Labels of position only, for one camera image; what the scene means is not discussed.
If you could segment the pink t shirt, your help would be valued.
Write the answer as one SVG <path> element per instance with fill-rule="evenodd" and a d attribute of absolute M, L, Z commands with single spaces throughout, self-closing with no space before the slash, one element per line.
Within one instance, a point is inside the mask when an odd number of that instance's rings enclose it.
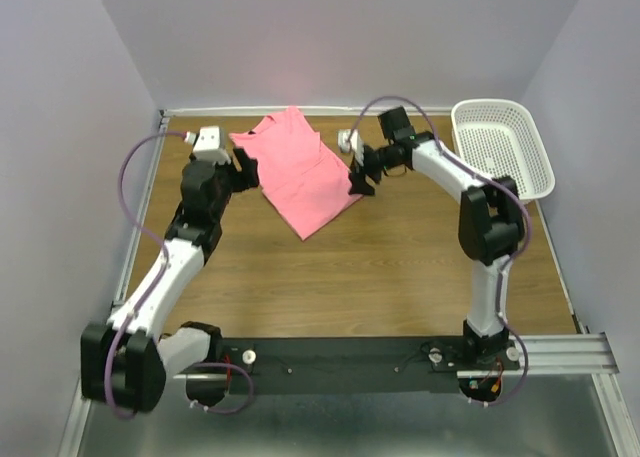
<path fill-rule="evenodd" d="M 348 167 L 297 107 L 272 113 L 230 138 L 258 162 L 263 195 L 301 240 L 360 199 L 349 193 Z"/>

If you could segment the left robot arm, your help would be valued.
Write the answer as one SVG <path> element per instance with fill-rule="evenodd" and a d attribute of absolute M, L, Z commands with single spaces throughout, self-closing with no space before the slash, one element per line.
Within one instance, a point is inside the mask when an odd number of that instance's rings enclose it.
<path fill-rule="evenodd" d="M 166 381 L 181 371 L 194 366 L 209 372 L 221 362 L 215 326 L 188 323 L 166 341 L 160 336 L 187 284 L 216 249 L 232 194 L 259 184 L 257 161 L 242 148 L 233 153 L 223 164 L 191 156 L 182 172 L 181 201 L 153 266 L 125 305 L 81 335 L 82 394 L 121 418 L 153 410 Z"/>

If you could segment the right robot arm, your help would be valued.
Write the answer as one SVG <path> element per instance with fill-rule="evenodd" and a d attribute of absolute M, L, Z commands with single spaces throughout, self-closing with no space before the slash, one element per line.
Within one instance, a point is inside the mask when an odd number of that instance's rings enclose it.
<path fill-rule="evenodd" d="M 373 196 L 387 172 L 405 167 L 444 189 L 458 204 L 458 242 L 473 262 L 471 308 L 463 322 L 460 356 L 480 369 L 509 347 L 506 319 L 508 277 L 514 259 L 528 246 L 530 217 L 510 177 L 491 178 L 472 169 L 439 139 L 435 129 L 418 132 L 405 109 L 378 116 L 387 144 L 365 144 L 356 126 L 338 133 L 341 152 L 350 154 L 351 195 Z"/>

